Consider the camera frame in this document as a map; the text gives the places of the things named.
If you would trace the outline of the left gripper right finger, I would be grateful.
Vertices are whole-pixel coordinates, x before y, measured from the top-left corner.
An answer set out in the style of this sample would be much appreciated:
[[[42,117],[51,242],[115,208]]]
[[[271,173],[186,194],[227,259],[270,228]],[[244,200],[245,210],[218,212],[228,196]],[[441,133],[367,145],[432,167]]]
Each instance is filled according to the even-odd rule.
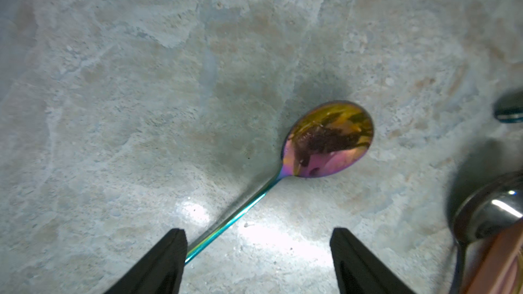
[[[330,239],[339,291],[342,294],[413,294],[348,229],[336,228]]]

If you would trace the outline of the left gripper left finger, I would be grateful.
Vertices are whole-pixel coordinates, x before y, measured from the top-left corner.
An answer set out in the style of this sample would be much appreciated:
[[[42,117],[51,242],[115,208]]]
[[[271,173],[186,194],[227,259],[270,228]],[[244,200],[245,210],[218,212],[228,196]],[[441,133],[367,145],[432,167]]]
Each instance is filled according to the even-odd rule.
[[[171,229],[106,294],[177,294],[186,254],[185,231]]]

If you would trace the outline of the iridescent rainbow spoon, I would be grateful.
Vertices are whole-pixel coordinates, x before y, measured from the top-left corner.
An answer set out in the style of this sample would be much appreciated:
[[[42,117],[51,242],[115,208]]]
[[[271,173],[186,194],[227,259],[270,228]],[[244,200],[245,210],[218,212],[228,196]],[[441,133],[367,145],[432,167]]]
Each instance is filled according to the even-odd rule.
[[[368,152],[374,131],[370,114],[350,101],[327,102],[307,112],[291,127],[283,142],[279,171],[229,217],[191,244],[185,264],[243,217],[282,179],[322,178],[354,165]]]

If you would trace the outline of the pink tray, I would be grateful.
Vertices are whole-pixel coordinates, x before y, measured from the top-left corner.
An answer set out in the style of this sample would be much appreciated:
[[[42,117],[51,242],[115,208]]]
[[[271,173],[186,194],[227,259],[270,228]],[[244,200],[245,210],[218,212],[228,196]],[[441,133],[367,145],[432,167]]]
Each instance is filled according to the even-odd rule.
[[[502,231],[491,243],[468,286],[470,294],[522,292],[522,222]]]

